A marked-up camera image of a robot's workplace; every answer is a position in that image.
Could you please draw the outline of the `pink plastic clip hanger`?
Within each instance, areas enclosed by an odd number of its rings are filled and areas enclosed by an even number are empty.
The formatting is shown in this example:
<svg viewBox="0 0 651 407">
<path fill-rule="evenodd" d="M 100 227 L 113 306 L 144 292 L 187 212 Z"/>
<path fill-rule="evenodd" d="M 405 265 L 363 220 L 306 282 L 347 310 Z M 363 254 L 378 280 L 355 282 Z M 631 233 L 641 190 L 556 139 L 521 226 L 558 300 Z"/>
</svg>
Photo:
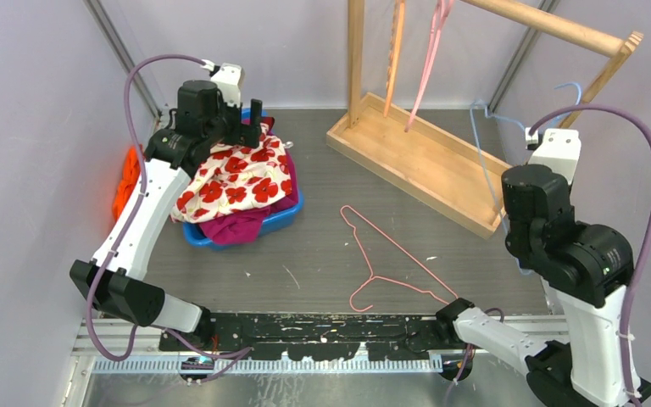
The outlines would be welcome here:
<svg viewBox="0 0 651 407">
<path fill-rule="evenodd" d="M 426 49 L 426 56 L 424 60 L 423 70 L 421 73 L 419 89 L 415 97 L 413 108 L 409 113 L 409 118 L 405 124 L 404 130 L 410 131 L 415 122 L 417 112 L 420 108 L 422 99 L 425 95 L 426 88 L 431 76 L 432 68 L 437 56 L 437 49 L 439 47 L 442 29 L 446 24 L 447 18 L 453 8 L 454 0 L 439 0 L 436 2 L 434 12 L 431 18 L 431 27 L 429 33 L 429 41 Z"/>
</svg>

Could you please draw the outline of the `magenta garment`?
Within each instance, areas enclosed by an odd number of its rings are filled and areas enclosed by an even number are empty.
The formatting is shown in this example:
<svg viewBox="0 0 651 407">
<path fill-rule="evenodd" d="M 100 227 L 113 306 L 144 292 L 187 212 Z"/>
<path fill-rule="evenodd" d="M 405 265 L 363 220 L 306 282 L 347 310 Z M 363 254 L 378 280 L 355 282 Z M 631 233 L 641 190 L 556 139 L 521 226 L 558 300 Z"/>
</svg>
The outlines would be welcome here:
<svg viewBox="0 0 651 407">
<path fill-rule="evenodd" d="M 299 202 L 296 166 L 289 152 L 285 153 L 285 158 L 292 182 L 292 190 L 288 195 L 267 207 L 248 209 L 198 223 L 200 232 L 218 245 L 251 243 L 258 237 L 268 217 L 296 206 Z"/>
</svg>

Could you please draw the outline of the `floral white red garment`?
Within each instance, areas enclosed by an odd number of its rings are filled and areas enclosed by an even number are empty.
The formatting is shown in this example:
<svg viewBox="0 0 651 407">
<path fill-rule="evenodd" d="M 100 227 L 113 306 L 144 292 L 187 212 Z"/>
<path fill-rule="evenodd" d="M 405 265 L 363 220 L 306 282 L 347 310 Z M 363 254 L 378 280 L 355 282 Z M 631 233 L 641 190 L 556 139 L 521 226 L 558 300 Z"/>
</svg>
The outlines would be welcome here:
<svg viewBox="0 0 651 407">
<path fill-rule="evenodd" d="M 277 203 L 297 190 L 284 142 L 263 134 L 256 148 L 218 144 L 178 197 L 170 218 L 203 223 Z"/>
</svg>

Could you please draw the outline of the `wooden hanger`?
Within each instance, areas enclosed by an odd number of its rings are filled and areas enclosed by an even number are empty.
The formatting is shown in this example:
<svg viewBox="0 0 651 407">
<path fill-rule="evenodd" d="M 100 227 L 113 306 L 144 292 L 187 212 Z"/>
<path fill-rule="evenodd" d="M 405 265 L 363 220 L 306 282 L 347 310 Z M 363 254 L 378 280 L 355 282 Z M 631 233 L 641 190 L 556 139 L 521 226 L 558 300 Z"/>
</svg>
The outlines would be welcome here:
<svg viewBox="0 0 651 407">
<path fill-rule="evenodd" d="M 384 109 L 382 111 L 383 117 L 387 118 L 392 106 L 393 94 L 396 86 L 398 75 L 398 63 L 401 53 L 402 40 L 403 40 L 403 26 L 405 20 L 406 4 L 404 0 L 397 0 L 394 2 L 394 10 L 392 17 L 392 31 L 390 39 L 390 49 L 387 67 L 387 82 L 386 82 L 386 96 L 384 102 Z"/>
</svg>

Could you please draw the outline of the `pink wire hanger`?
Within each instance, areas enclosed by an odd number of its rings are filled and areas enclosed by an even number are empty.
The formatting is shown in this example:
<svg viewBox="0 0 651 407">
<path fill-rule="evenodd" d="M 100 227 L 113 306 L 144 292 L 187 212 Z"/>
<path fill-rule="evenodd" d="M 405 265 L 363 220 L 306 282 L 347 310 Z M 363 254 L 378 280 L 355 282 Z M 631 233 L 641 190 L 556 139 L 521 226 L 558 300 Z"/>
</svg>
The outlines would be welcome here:
<svg viewBox="0 0 651 407">
<path fill-rule="evenodd" d="M 360 281 L 349 294 L 348 306 L 357 313 L 374 313 L 388 301 L 422 299 L 441 306 L 459 298 L 446 279 L 428 267 L 376 223 L 351 205 L 339 209 L 348 228 L 346 246 L 360 258 Z"/>
</svg>

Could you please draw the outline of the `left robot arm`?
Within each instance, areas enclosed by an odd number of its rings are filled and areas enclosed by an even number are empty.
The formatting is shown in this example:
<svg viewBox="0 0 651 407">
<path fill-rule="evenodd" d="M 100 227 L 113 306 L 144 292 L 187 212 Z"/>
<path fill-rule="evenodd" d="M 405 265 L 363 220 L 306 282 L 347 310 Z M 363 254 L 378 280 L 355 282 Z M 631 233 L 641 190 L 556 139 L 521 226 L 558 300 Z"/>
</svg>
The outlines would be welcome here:
<svg viewBox="0 0 651 407">
<path fill-rule="evenodd" d="M 150 137 L 144 167 L 129 200 L 103 245 L 88 261 L 77 260 L 70 278 L 92 308 L 135 326 L 159 326 L 180 333 L 194 350 L 210 345 L 209 309 L 169 295 L 144 281 L 166 218 L 219 142 L 254 148 L 262 134 L 263 104 L 252 99 L 248 121 L 242 105 L 228 105 L 225 86 L 185 81 L 177 93 L 170 126 Z"/>
</svg>

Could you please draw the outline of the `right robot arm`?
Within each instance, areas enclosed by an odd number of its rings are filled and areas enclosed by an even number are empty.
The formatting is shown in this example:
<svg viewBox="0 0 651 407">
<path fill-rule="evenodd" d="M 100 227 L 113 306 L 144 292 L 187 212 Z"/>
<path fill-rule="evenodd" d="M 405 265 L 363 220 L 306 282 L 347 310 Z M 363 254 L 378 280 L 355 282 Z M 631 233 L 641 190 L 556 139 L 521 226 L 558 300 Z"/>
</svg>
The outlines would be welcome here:
<svg viewBox="0 0 651 407">
<path fill-rule="evenodd" d="M 645 401 L 651 382 L 623 369 L 632 362 L 620 328 L 634 274 L 630 243 L 611 227 L 576 220 L 569 182 L 545 165 L 515 166 L 501 179 L 506 248 L 554 290 L 569 340 L 532 339 L 459 298 L 437 312 L 439 342 L 447 348 L 468 343 L 498 357 L 547 406 Z"/>
</svg>

